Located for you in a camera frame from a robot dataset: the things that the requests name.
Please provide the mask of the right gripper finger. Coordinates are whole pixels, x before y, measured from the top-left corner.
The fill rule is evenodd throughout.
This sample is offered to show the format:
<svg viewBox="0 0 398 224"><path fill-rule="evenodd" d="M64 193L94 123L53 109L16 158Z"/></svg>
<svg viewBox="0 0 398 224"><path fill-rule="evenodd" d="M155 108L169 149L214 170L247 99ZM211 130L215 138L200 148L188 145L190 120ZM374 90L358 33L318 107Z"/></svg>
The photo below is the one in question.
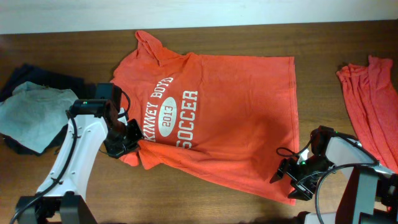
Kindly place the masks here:
<svg viewBox="0 0 398 224"><path fill-rule="evenodd" d="M309 201L311 199L311 192L307 190L295 189L288 194L288 198Z"/></svg>
<svg viewBox="0 0 398 224"><path fill-rule="evenodd" d="M270 179L269 183L273 184L274 182L282 180L284 177L284 173L280 170L278 170Z"/></svg>

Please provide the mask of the orange soccer t-shirt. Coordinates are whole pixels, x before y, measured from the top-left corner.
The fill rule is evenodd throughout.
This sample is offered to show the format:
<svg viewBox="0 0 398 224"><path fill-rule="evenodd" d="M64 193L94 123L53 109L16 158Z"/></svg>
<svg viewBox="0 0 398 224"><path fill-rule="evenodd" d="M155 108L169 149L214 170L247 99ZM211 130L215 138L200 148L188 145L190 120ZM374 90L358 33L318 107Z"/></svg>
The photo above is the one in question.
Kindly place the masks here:
<svg viewBox="0 0 398 224"><path fill-rule="evenodd" d="M130 166L159 164L293 205L287 180L271 182L278 147L299 149L293 57L185 55L139 30L114 71L122 105L143 132Z"/></svg>

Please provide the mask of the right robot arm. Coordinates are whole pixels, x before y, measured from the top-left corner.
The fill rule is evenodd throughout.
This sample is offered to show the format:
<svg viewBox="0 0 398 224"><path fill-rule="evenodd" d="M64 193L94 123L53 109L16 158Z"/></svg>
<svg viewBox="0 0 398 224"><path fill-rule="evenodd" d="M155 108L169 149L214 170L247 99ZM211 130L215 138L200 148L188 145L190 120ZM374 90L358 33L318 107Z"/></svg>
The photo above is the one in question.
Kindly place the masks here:
<svg viewBox="0 0 398 224"><path fill-rule="evenodd" d="M383 166L360 141L333 128L319 126L299 152L278 147L281 160L270 182L290 177L290 199L313 200L315 212L302 212L299 223L397 223L397 174ZM341 171L348 179L335 212L320 211L326 178Z"/></svg>

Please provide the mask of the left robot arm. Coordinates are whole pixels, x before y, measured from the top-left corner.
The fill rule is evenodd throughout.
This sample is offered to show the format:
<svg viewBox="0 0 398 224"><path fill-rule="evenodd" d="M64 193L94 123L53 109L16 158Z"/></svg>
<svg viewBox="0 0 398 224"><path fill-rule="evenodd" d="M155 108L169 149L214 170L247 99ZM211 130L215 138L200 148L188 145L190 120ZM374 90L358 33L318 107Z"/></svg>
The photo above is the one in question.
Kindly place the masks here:
<svg viewBox="0 0 398 224"><path fill-rule="evenodd" d="M137 151L143 133L128 110L127 94L113 83L100 83L92 99L76 100L66 111L67 134L48 176L33 196L22 196L11 223L96 223L86 204L86 190L101 146L106 155L120 157Z"/></svg>

